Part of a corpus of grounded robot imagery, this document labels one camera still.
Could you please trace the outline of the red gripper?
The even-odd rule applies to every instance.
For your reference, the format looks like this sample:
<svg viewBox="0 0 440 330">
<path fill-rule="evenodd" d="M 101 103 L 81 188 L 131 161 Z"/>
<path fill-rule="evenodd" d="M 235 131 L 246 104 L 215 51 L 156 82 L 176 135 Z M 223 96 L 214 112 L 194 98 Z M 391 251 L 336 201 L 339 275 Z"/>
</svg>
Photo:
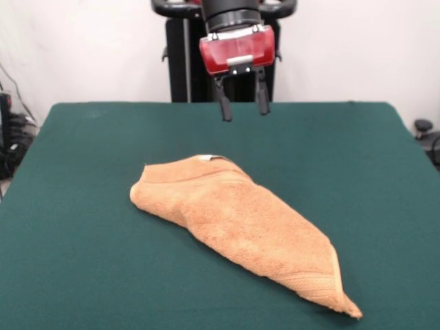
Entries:
<svg viewBox="0 0 440 330">
<path fill-rule="evenodd" d="M 253 26 L 211 33 L 200 39 L 199 50 L 207 72 L 216 75 L 214 83 L 223 121 L 232 121 L 232 110 L 224 89 L 223 73 L 243 64 L 258 67 L 255 72 L 256 100 L 262 116 L 270 112 L 265 69 L 260 66 L 271 65 L 275 59 L 275 36 L 272 27 Z"/>
</svg>

